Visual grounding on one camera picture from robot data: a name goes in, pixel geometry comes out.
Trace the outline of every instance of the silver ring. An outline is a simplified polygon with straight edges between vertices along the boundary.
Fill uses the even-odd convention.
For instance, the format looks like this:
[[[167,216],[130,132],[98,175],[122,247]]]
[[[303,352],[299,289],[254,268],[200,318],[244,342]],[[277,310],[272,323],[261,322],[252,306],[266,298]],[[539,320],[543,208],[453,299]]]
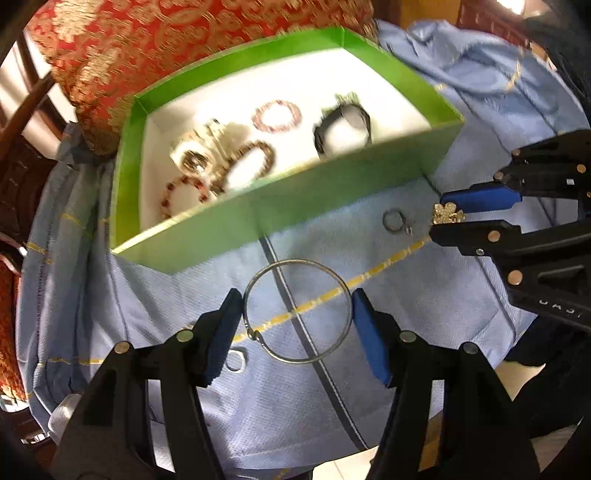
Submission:
[[[262,333],[259,332],[258,330],[253,330],[251,327],[251,324],[248,321],[248,312],[247,312],[248,297],[250,296],[251,290],[252,290],[253,286],[255,285],[255,283],[269,270],[273,270],[277,267],[280,267],[282,265],[288,265],[288,264],[308,265],[310,267],[318,268],[319,270],[322,270],[323,272],[328,273],[328,275],[330,275],[331,277],[333,277],[337,281],[337,283],[339,284],[339,287],[341,288],[341,290],[343,290],[343,293],[345,294],[345,298],[347,300],[347,314],[346,314],[345,328],[343,329],[343,331],[341,332],[339,337],[336,339],[336,342],[331,347],[326,349],[324,352],[319,353],[318,355],[315,355],[315,356],[311,356],[309,358],[287,358],[285,356],[279,355],[278,353],[275,353],[273,350],[271,350],[271,348],[269,348],[269,346],[267,345],[267,343],[263,339]],[[343,343],[343,341],[345,340],[345,337],[347,337],[347,334],[349,333],[349,329],[351,328],[351,324],[353,323],[353,300],[351,299],[351,292],[349,291],[349,287],[347,287],[347,284],[345,283],[345,281],[341,277],[339,277],[334,271],[332,271],[328,267],[325,267],[324,265],[322,265],[318,262],[313,262],[312,260],[305,260],[302,258],[290,258],[287,260],[279,260],[277,262],[273,262],[272,264],[267,265],[261,271],[257,272],[254,275],[254,277],[252,277],[252,279],[250,280],[250,282],[246,286],[246,289],[244,290],[243,300],[244,300],[244,304],[243,304],[244,307],[243,307],[243,312],[242,312],[242,318],[244,320],[244,326],[246,327],[246,334],[248,335],[248,338],[250,338],[250,340],[254,340],[256,342],[259,342],[261,344],[261,346],[263,347],[263,349],[265,350],[265,352],[267,352],[269,355],[271,355],[274,359],[279,360],[280,362],[285,362],[286,364],[305,365],[305,364],[311,364],[313,362],[317,362],[319,360],[322,360],[325,356],[330,355],[332,352],[334,352],[340,346],[340,344]]]
[[[392,228],[391,226],[388,225],[388,217],[395,214],[395,213],[397,213],[398,216],[400,217],[400,226],[398,228]],[[390,210],[386,210],[382,214],[382,225],[384,226],[386,231],[388,231],[390,233],[398,233],[402,229],[404,229],[404,231],[407,234],[409,234],[409,235],[413,234],[413,228],[410,226],[408,219],[406,218],[406,216],[404,215],[402,210],[400,210],[398,208],[390,208]]]
[[[232,368],[230,367],[230,365],[228,365],[228,358],[230,357],[230,353],[235,353],[240,359],[240,366],[238,368]],[[240,350],[230,348],[230,350],[228,350],[228,356],[226,357],[224,365],[226,365],[226,368],[230,370],[230,372],[232,372],[233,374],[241,374],[242,372],[244,372],[244,370],[246,370],[246,356]]]

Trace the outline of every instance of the red and gold fabric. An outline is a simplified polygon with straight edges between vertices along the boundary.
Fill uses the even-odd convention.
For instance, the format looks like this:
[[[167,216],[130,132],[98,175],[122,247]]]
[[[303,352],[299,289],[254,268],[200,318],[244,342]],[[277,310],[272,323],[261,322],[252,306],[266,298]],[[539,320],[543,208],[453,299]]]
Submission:
[[[371,0],[50,0],[28,30],[76,107],[87,142],[113,152],[136,93],[212,53],[303,28],[375,39]]]
[[[15,276],[0,261],[0,393],[25,400],[14,339]]]

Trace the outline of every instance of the light blue cloth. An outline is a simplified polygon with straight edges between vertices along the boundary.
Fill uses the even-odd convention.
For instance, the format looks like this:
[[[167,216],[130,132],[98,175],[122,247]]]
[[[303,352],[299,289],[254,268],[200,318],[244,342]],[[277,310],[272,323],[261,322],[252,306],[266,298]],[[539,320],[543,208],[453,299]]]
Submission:
[[[570,92],[528,51],[445,22],[419,23],[408,33],[383,22],[379,27],[382,46],[436,85],[466,125],[430,179],[433,187],[418,179],[271,236],[278,258],[319,261],[345,280],[428,234],[431,208],[439,199],[435,189],[489,180],[509,162],[512,149],[588,128]],[[165,275],[114,257],[106,221],[113,164],[96,162],[77,126],[70,125],[68,133],[72,137],[60,146],[61,162],[35,218],[18,305],[18,358],[31,410],[44,428],[68,393],[84,390],[115,342],[126,339],[136,347],[162,342],[217,309],[231,287],[243,291],[272,258],[268,246],[254,242]],[[411,219],[413,238],[384,230],[382,213],[392,207]],[[575,214],[572,204],[525,199],[506,212],[470,219],[504,218],[532,231]],[[284,274],[296,303],[334,287],[329,278],[305,268]],[[392,314],[403,329],[451,348],[474,341],[493,365],[534,318],[508,304],[489,259],[462,257],[435,244],[363,287],[374,306]],[[272,275],[265,276],[249,302],[252,323],[285,311]],[[336,339],[343,311],[339,298],[304,315],[319,351]],[[307,356],[290,322],[264,335],[283,355]],[[271,479],[293,468],[284,472],[286,478],[379,442],[394,392],[372,376],[355,330],[316,366],[280,363],[250,341],[236,348],[246,353],[245,372],[224,369],[210,388],[199,389],[214,446],[230,477]],[[432,413],[441,408],[442,397],[436,383]],[[159,458],[170,466],[156,382],[150,384],[150,404]]]

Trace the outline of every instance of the green box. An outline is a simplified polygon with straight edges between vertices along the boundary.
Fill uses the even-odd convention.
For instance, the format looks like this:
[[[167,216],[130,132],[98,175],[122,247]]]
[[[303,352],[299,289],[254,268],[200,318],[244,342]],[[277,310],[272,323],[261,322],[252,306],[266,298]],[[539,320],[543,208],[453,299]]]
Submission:
[[[210,206],[196,206],[141,231],[142,144],[150,113],[240,70],[330,48],[347,50],[381,75],[416,107],[431,129],[254,181]],[[344,28],[303,31],[226,50],[136,95],[119,147],[111,201],[110,248],[146,267],[165,273],[180,271],[263,235],[433,173],[462,124],[461,115],[419,75]]]

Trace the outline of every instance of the white floor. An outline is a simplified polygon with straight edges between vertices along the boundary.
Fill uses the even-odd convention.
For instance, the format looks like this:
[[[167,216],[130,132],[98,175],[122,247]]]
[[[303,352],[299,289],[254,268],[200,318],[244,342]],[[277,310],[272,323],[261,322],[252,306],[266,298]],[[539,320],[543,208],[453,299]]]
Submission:
[[[521,387],[536,376],[543,367],[524,367],[516,363],[503,362],[496,369],[497,375],[509,396],[515,398]],[[374,458],[377,447],[365,452],[323,463],[314,469],[314,480],[364,480],[369,472],[369,461]]]

